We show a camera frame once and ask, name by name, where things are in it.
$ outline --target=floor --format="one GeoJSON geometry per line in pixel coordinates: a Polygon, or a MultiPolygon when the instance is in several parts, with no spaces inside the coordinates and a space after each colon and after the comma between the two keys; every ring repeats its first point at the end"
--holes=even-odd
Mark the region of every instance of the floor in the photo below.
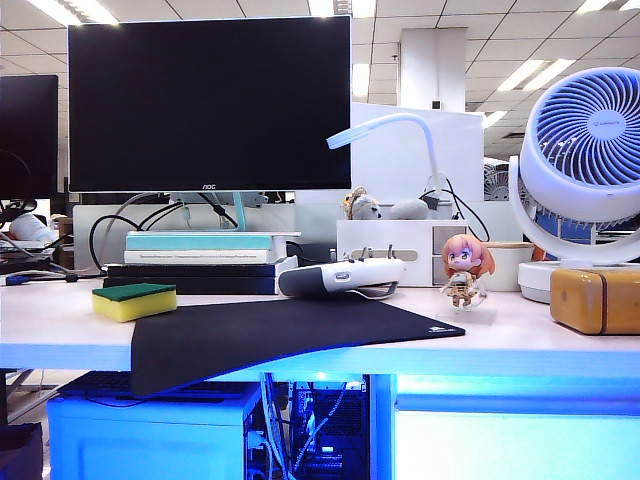
{"type": "MultiPolygon", "coordinates": [[[[82,375],[85,371],[80,370],[34,370],[31,375],[22,383],[22,386],[9,395],[7,399],[7,407],[9,418],[12,419],[16,414],[20,414],[30,405],[37,404],[28,411],[20,414],[11,421],[12,424],[23,423],[42,423],[42,442],[44,451],[44,468],[42,470],[43,480],[49,480],[50,464],[49,464],[49,422],[47,419],[46,401],[43,401],[51,394],[50,389],[40,389],[41,386],[55,387],[64,385],[74,378],[82,375]]],[[[7,377],[7,385],[10,385],[15,377],[9,375],[7,377]]]]}

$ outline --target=fan base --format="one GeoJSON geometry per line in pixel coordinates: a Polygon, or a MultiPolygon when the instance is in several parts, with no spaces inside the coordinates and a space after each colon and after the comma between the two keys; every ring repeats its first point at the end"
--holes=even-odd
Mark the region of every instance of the fan base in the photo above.
{"type": "Polygon", "coordinates": [[[551,303],[551,274],[558,268],[635,268],[640,270],[638,263],[616,263],[615,265],[597,267],[571,265],[571,261],[566,261],[568,265],[560,262],[527,262],[521,263],[518,267],[518,284],[522,291],[522,296],[541,303],[551,303]]]}

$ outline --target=monitor screen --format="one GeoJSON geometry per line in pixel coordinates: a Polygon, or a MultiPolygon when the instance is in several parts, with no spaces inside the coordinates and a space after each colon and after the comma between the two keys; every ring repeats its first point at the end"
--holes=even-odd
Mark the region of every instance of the monitor screen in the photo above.
{"type": "Polygon", "coordinates": [[[350,188],[350,20],[69,27],[70,190],[350,188]]]}
{"type": "Polygon", "coordinates": [[[58,77],[0,77],[0,199],[51,198],[58,175],[58,77]]]}

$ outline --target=ceiling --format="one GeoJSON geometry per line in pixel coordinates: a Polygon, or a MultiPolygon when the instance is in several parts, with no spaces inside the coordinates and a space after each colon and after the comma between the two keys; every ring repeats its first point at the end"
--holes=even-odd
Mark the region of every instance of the ceiling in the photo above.
{"type": "MultiPolygon", "coordinates": [[[[309,15],[307,0],[101,0],[120,21],[309,15]]],[[[577,61],[562,75],[596,66],[640,69],[640,10],[577,14],[583,0],[377,0],[376,16],[353,20],[353,62],[370,63],[369,103],[395,105],[403,28],[466,27],[468,111],[506,110],[485,130],[485,155],[506,159],[522,140],[543,90],[498,92],[526,59],[577,61]]],[[[27,0],[0,0],[2,75],[60,77],[60,134],[67,135],[66,29],[27,0]]]]}

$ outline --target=orange hair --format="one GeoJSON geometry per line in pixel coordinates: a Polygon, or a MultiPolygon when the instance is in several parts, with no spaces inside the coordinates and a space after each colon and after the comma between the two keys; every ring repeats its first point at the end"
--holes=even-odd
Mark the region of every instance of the orange hair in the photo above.
{"type": "Polygon", "coordinates": [[[452,268],[449,268],[449,254],[454,253],[455,255],[459,255],[465,248],[471,251],[471,260],[480,259],[480,265],[469,269],[471,275],[479,277],[483,273],[493,273],[496,271],[496,262],[487,246],[473,235],[459,234],[447,240],[442,247],[442,262],[444,263],[444,271],[447,276],[450,277],[456,272],[452,268]]]}

